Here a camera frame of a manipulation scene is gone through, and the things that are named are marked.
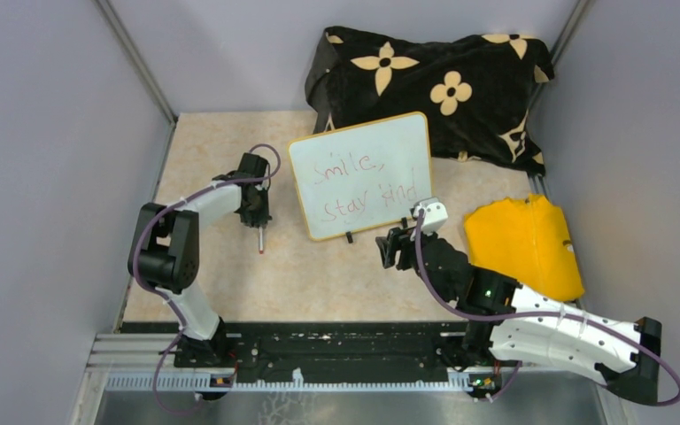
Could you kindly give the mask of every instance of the yellow towel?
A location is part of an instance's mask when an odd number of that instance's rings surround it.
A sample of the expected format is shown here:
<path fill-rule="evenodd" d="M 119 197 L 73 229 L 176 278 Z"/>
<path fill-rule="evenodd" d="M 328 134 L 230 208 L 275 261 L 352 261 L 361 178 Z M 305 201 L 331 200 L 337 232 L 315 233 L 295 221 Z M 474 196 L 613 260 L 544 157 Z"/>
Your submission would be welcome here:
<path fill-rule="evenodd" d="M 504 199 L 465 216 L 474 266 L 512 276 L 557 301 L 584 293 L 564 213 L 543 195 Z"/>

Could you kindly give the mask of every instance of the cream flower pattern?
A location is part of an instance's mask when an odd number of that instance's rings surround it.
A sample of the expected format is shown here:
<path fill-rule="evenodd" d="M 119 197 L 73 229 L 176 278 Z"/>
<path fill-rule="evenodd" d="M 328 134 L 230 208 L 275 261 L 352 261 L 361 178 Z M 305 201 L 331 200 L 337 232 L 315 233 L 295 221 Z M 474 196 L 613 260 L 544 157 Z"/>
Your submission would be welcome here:
<path fill-rule="evenodd" d="M 512 46 L 514 52 L 517 53 L 517 56 L 520 59 L 522 59 L 525 56 L 525 51 L 528 50 L 528 42 L 526 42 L 526 40 L 530 40 L 533 38 L 527 35 L 519 34 L 486 34 L 481 35 L 481 37 L 483 37 L 489 43 L 495 44 L 509 43 L 509 45 Z"/>
<path fill-rule="evenodd" d="M 376 94 L 381 96 L 384 89 L 390 85 L 392 81 L 393 69 L 406 69 L 418 64 L 418 61 L 404 56 L 395 57 L 395 51 L 390 46 L 390 42 L 386 42 L 379 49 L 379 56 L 365 56 L 363 58 L 351 59 L 351 62 L 367 71 L 376 71 L 375 85 Z"/>
<path fill-rule="evenodd" d="M 327 41 L 333 44 L 343 44 L 343 39 L 338 37 L 337 35 L 330 35 L 329 33 L 324 33 L 324 36 L 327 37 Z"/>
<path fill-rule="evenodd" d="M 437 84 L 431 89 L 431 102 L 441 104 L 439 111 L 444 116 L 452 115 L 457 111 L 459 102 L 467 101 L 473 94 L 470 84 L 462 82 L 462 77 L 457 71 L 450 71 L 444 75 L 444 84 Z"/>
<path fill-rule="evenodd" d="M 528 113 L 525 112 L 525 117 L 522 119 L 519 126 L 507 131 L 503 135 L 499 135 L 505 141 L 509 151 L 512 152 L 512 162 L 517 160 L 517 157 L 525 152 L 525 138 L 528 132 L 525 131 L 525 121 L 528 120 Z"/>

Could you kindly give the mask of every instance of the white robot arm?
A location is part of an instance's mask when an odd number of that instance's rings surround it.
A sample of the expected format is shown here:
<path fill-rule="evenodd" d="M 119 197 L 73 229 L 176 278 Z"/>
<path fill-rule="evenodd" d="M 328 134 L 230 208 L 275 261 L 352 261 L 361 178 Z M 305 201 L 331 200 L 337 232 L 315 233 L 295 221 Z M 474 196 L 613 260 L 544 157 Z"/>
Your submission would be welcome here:
<path fill-rule="evenodd" d="M 422 277 L 440 304 L 470 319 L 462 344 L 447 357 L 452 367 L 467 369 L 479 362 L 519 360 L 585 376 L 640 404 L 657 403 L 658 363 L 590 325 L 610 328 L 659 356 L 658 321 L 610 320 L 545 297 L 508 276 L 473 267 L 465 253 L 438 237 L 436 231 L 447 220 L 446 208 L 438 199 L 417 203 L 412 213 L 422 220 L 420 235 L 417 227 L 394 228 L 376 242 L 385 268 L 397 263 L 398 270 L 413 268 L 421 275 L 423 266 Z M 420 239 L 419 252 L 416 239 Z"/>
<path fill-rule="evenodd" d="M 199 232 L 228 214 L 238 213 L 244 225 L 259 230 L 262 252 L 263 228 L 272 219 L 269 187 L 254 181 L 264 178 L 268 169 L 266 159 L 244 153 L 237 170 L 215 177 L 198 192 L 201 195 L 165 213 L 141 242 L 145 228 L 170 206 L 149 203 L 139 213 L 128 258 L 129 273 L 134 274 L 136 261 L 139 276 L 167 298 L 186 324 L 182 343 L 206 352 L 205 357 L 212 361 L 222 358 L 228 342 L 222 318 L 209 306 L 195 281 L 199 269 Z M 138 243 L 142 246 L 135 256 Z"/>

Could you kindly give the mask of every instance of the gray wall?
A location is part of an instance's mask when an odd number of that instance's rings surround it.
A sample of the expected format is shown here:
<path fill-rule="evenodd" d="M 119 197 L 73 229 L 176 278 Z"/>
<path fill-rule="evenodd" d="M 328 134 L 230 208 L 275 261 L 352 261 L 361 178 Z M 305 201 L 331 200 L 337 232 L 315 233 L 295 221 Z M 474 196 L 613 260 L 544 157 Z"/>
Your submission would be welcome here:
<path fill-rule="evenodd" d="M 415 42 L 523 32 L 556 40 L 576 0 L 113 0 L 176 112 L 306 109 L 321 30 Z"/>
<path fill-rule="evenodd" d="M 90 1 L 0 1 L 0 424 L 66 422 L 166 129 Z"/>
<path fill-rule="evenodd" d="M 680 2 L 597 2 L 533 132 L 591 309 L 662 321 L 663 356 L 680 374 Z M 680 404 L 635 410 L 642 424 L 680 423 Z"/>

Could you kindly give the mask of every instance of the cable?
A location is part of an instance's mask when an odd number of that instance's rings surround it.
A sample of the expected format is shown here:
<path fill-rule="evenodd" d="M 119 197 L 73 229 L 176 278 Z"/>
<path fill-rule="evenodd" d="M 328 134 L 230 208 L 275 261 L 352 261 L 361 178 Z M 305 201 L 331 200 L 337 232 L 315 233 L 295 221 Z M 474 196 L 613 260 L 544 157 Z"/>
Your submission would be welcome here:
<path fill-rule="evenodd" d="M 500 397 L 502 397 L 502 394 L 504 394 L 505 391 L 507 391 L 507 389 L 512 386 L 514 378 L 517 376 L 517 371 L 520 370 L 520 367 L 522 367 L 522 362 L 518 361 L 517 364 L 514 365 L 514 369 L 512 369 L 512 373 L 509 375 L 509 378 L 507 378 L 504 386 L 499 391 L 497 391 L 496 394 L 492 394 L 490 397 L 477 398 L 476 400 L 490 401 L 491 403 L 497 401 Z"/>
<path fill-rule="evenodd" d="M 467 319 L 469 321 L 506 321 L 509 319 L 520 319 L 520 318 L 526 318 L 526 317 L 564 317 L 565 319 L 569 319 L 571 321 L 579 321 L 579 322 L 586 322 L 589 326 L 592 326 L 598 330 L 601 330 L 603 332 L 606 332 L 610 336 L 613 336 L 614 338 L 628 344 L 629 346 L 639 350 L 640 352 L 644 353 L 651 359 L 655 360 L 656 363 L 661 365 L 661 367 L 671 376 L 671 378 L 674 380 L 676 383 L 676 387 L 678 388 L 678 393 L 673 397 L 669 398 L 668 400 L 663 400 L 657 402 L 654 406 L 671 406 L 680 401 L 680 377 L 676 373 L 673 367 L 671 367 L 666 360 L 662 359 L 661 356 L 657 355 L 654 352 L 651 352 L 648 350 L 646 347 L 644 347 L 642 344 L 633 341 L 632 339 L 626 337 L 622 333 L 609 328 L 607 326 L 604 326 L 601 323 L 597 323 L 596 321 L 588 321 L 587 318 L 584 318 L 583 316 L 577 315 L 577 314 L 569 314 L 569 313 L 557 313 L 557 312 L 523 312 L 523 313 L 510 313 L 510 314 L 494 314 L 492 316 L 482 316 L 479 314 L 470 314 L 470 313 L 465 313 L 461 312 L 460 310 L 457 310 L 456 308 L 452 307 L 449 305 L 447 302 L 445 302 L 441 297 L 439 297 L 439 294 L 437 291 L 434 289 L 434 286 L 431 284 L 431 281 L 429 280 L 429 276 L 426 273 L 426 268 L 424 267 L 423 264 L 423 254 L 421 253 L 421 227 L 423 225 L 423 217 L 425 216 L 425 211 L 423 209 L 420 209 L 418 211 L 418 218 L 415 223 L 415 240 L 413 241 L 413 244 L 415 245 L 415 257 L 416 257 L 416 262 L 418 263 L 418 269 L 421 274 L 421 279 L 423 282 L 426 284 L 426 288 L 429 290 L 429 293 L 431 294 L 432 297 L 448 312 L 459 316 L 463 319 Z M 512 382 L 512 376 L 510 377 L 509 381 L 507 383 Z"/>
<path fill-rule="evenodd" d="M 153 293 L 166 301 L 168 305 L 170 305 L 171 310 L 174 311 L 174 314 L 176 315 L 176 318 L 178 318 L 179 323 L 181 326 L 179 326 L 178 333 L 176 334 L 174 340 L 165 348 L 163 351 L 162 355 L 160 356 L 160 361 L 158 362 L 158 366 L 155 368 L 155 374 L 152 377 L 152 394 L 155 396 L 155 402 L 158 404 L 160 409 L 165 411 L 166 413 L 170 413 L 176 416 L 188 416 L 190 414 L 195 413 L 199 409 L 201 409 L 205 404 L 202 399 L 199 399 L 199 401 L 190 409 L 187 410 L 174 410 L 166 407 L 162 401 L 160 400 L 160 395 L 158 394 L 158 376 L 160 375 L 160 369 L 163 367 L 163 363 L 166 360 L 166 357 L 168 354 L 171 352 L 171 350 L 181 341 L 181 338 L 183 337 L 183 332 L 186 330 L 186 327 L 188 323 L 186 322 L 186 318 L 183 316 L 182 311 L 176 306 L 175 303 L 171 302 L 171 298 L 164 292 L 160 292 L 159 290 L 156 290 L 152 286 L 150 286 L 147 281 L 142 278 L 142 276 L 139 274 L 139 256 L 142 253 L 142 243 L 145 239 L 147 239 L 147 236 L 150 234 L 152 231 L 152 228 L 154 228 L 160 220 L 166 216 L 166 214 L 170 213 L 171 211 L 175 210 L 176 208 L 180 208 L 189 202 L 209 193 L 212 192 L 213 190 L 222 188 L 224 186 L 229 186 L 231 184 L 242 184 L 242 183 L 258 183 L 258 182 L 263 182 L 265 180 L 272 179 L 275 174 L 277 174 L 278 171 L 280 171 L 280 154 L 277 153 L 277 150 L 272 147 L 269 144 L 266 143 L 259 143 L 255 144 L 251 149 L 249 150 L 249 153 L 254 152 L 257 148 L 268 148 L 273 152 L 275 157 L 277 158 L 277 165 L 274 168 L 274 171 L 272 173 L 269 173 L 268 175 L 264 177 L 252 177 L 248 179 L 234 179 L 226 182 L 220 182 L 216 184 L 214 187 L 213 186 L 207 186 L 204 189 L 201 189 L 188 197 L 184 198 L 183 200 L 176 202 L 174 204 L 171 204 L 165 208 L 163 208 L 160 212 L 158 212 L 155 217 L 150 220 L 150 222 L 147 223 L 147 226 L 144 227 L 142 230 L 142 233 L 139 235 L 139 239 L 136 241 L 136 246 L 134 248 L 134 255 L 132 257 L 132 274 L 134 275 L 134 279 L 136 282 L 139 284 L 139 286 L 143 289 L 146 290 L 147 292 Z"/>

